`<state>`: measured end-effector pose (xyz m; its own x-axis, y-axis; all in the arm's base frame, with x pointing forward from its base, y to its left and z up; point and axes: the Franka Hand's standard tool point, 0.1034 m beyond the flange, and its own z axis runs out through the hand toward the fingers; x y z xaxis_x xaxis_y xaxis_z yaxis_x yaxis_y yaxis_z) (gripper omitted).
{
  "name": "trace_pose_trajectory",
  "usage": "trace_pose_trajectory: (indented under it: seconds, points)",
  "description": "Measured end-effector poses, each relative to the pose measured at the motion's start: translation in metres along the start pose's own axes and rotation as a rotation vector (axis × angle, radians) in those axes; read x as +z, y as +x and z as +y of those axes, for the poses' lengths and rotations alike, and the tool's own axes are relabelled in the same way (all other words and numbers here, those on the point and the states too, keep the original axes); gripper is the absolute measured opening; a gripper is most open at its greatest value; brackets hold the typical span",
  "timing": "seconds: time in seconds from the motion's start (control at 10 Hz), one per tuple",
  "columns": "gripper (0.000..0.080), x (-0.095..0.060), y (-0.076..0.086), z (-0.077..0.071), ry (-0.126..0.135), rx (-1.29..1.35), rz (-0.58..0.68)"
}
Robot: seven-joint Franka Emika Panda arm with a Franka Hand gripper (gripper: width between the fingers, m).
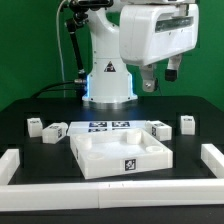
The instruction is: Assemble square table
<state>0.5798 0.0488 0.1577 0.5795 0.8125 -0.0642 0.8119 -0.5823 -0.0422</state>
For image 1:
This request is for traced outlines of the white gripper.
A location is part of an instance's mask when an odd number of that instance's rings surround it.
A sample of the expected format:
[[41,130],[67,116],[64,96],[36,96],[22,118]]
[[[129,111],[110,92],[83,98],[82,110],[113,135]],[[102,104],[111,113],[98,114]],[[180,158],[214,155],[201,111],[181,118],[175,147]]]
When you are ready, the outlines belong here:
[[145,92],[157,90],[155,62],[169,58],[165,80],[174,82],[178,78],[181,53],[195,48],[198,24],[199,9],[196,4],[123,7],[120,15],[120,55],[126,64],[141,66],[142,89]]

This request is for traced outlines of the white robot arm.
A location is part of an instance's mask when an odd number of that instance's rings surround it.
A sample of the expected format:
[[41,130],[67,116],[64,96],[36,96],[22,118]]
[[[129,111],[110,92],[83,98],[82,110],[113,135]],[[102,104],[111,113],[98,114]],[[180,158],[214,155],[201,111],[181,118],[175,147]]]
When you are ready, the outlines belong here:
[[120,109],[137,100],[129,65],[140,68],[142,88],[157,88],[155,65],[166,59],[165,79],[174,81],[184,52],[195,48],[199,8],[196,0],[114,0],[120,24],[106,18],[106,8],[88,13],[93,66],[83,103]]

